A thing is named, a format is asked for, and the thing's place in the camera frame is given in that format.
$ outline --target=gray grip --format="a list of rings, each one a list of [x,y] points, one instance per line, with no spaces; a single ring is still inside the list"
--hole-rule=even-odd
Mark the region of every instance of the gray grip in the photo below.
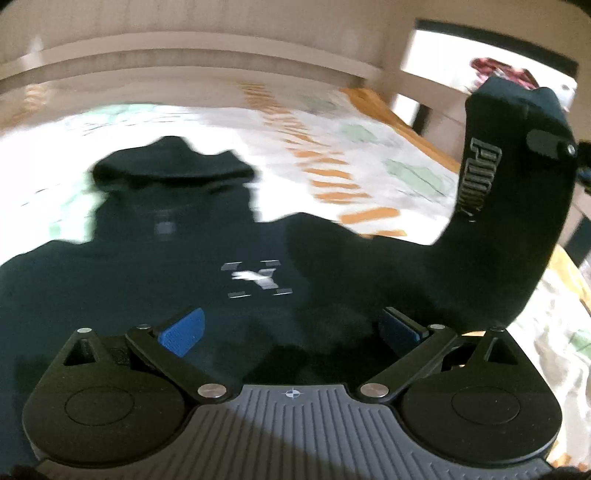
[[[110,469],[45,460],[37,469],[55,480],[525,480],[551,470],[541,459],[506,469],[440,459],[388,407],[354,400],[342,385],[245,385],[233,400],[197,408],[146,459]]]

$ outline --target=white bedsheet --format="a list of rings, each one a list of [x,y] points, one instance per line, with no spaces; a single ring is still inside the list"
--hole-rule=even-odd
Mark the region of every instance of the white bedsheet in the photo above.
[[[257,172],[251,207],[259,221],[308,212],[357,233],[382,232],[422,244],[445,228],[457,176],[390,127],[360,114],[344,94],[231,82],[211,85],[218,95],[213,101],[203,93],[210,92],[207,84],[184,87],[200,92],[193,105],[201,96],[202,104],[212,106],[112,105],[0,137],[0,264],[51,239],[89,240],[93,211],[103,197],[92,187],[88,169],[115,150],[163,135],[185,137],[205,154],[234,150],[251,164]],[[161,101],[147,94],[157,90],[146,84],[118,87],[111,98],[130,102],[137,98],[133,91]],[[67,92],[61,95],[67,103]],[[93,95],[103,102],[109,98],[105,92]],[[97,102],[91,99],[90,105]],[[327,170],[337,173],[327,176]],[[386,213],[365,221],[358,215],[375,211]],[[509,328],[563,408],[550,462],[591,464],[590,324],[579,299],[548,270]]]

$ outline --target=metal screw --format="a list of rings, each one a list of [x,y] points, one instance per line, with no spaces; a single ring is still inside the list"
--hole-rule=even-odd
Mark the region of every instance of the metal screw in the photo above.
[[[223,397],[228,389],[219,383],[206,383],[201,385],[197,393],[204,398],[220,398]]]
[[[388,387],[381,383],[366,383],[359,389],[359,391],[370,398],[382,398],[388,395]]]

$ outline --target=round black pad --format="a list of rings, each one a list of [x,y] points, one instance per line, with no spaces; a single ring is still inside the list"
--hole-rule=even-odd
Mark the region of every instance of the round black pad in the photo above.
[[[128,463],[165,444],[183,421],[183,398],[162,378],[104,364],[59,373],[41,380],[22,416],[34,447],[59,462]]]
[[[456,413],[480,425],[500,425],[519,413],[519,400],[512,393],[496,387],[466,387],[452,398]]]
[[[543,455],[561,425],[556,399],[539,382],[513,365],[467,365],[415,382],[399,411],[412,437],[438,456],[472,466],[515,464]]]

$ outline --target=crosshair symbol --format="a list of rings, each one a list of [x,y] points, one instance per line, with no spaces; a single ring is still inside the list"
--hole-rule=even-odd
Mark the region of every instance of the crosshair symbol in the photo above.
[[[301,392],[299,390],[296,390],[295,388],[292,388],[291,390],[285,392],[284,395],[288,398],[294,399],[299,397],[301,395]]]

